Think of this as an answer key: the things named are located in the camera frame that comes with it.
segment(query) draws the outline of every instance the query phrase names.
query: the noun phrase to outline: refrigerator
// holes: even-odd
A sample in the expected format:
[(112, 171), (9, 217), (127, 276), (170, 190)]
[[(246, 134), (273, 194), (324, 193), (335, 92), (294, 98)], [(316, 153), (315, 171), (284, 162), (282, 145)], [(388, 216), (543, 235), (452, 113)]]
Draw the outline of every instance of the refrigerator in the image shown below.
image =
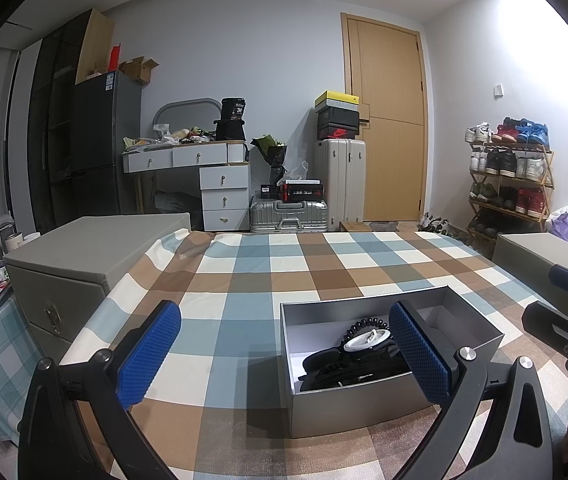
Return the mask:
[(364, 219), (366, 145), (363, 140), (325, 139), (315, 144), (315, 177), (324, 185), (328, 229)]
[(124, 137), (140, 136), (142, 86), (122, 72), (75, 85), (71, 178), (79, 216), (136, 213), (133, 177), (124, 173)]

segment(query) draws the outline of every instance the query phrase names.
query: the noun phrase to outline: white suitcase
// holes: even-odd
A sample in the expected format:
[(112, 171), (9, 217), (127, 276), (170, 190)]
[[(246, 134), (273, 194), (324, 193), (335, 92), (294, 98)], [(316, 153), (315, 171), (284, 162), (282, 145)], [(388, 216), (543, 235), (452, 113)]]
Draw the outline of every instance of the white suitcase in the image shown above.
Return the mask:
[(366, 145), (363, 140), (325, 139), (315, 144), (315, 178), (324, 185), (328, 229), (364, 217)]

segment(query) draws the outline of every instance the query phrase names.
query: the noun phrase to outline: blue gripper pad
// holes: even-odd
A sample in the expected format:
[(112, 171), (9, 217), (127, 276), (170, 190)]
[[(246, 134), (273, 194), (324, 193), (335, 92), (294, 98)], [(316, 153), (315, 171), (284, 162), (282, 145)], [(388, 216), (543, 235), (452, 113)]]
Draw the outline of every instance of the blue gripper pad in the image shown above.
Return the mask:
[(144, 399), (180, 327), (179, 306), (167, 301), (120, 367), (116, 393), (125, 410)]
[(451, 395), (451, 371), (400, 301), (391, 306), (388, 326), (428, 402), (445, 406)]

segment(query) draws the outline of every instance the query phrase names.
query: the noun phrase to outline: checkered tablecloth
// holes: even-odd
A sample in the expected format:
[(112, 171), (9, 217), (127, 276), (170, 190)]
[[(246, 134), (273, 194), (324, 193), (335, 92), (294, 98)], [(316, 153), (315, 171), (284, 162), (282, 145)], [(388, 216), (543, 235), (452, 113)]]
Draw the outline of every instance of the checkered tablecloth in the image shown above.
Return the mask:
[[(158, 301), (173, 300), (181, 308), (181, 332), (132, 414), (180, 479), (392, 478), (435, 419), (436, 407), (361, 430), (286, 438), (280, 304), (441, 285), (504, 333), (496, 361), (532, 358), (551, 426), (560, 435), (568, 421), (564, 359), (526, 335), (521, 323), (523, 307), (537, 297), (460, 242), (430, 233), (178, 231), (158, 240), (122, 278), (62, 362), (113, 348)], [(482, 403), (450, 474), (464, 469), (486, 409)], [(116, 473), (94, 420), (87, 424)]]
[(13, 294), (0, 307), (0, 441), (18, 443), (17, 423), (33, 370), (42, 357)]

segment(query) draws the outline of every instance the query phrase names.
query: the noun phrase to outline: gray box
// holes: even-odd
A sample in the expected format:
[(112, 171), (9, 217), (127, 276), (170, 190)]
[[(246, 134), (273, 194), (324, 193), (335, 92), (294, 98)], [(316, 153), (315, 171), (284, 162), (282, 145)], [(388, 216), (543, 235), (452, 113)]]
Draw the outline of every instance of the gray box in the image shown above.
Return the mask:
[(454, 348), (470, 346), (488, 362), (503, 334), (448, 286), (353, 300), (283, 303), (283, 396), (292, 438), (356, 430), (414, 413), (431, 405), (411, 372), (340, 388), (299, 392), (305, 374), (302, 361), (324, 348), (337, 346), (346, 330), (363, 317), (388, 321), (395, 301), (415, 308)]

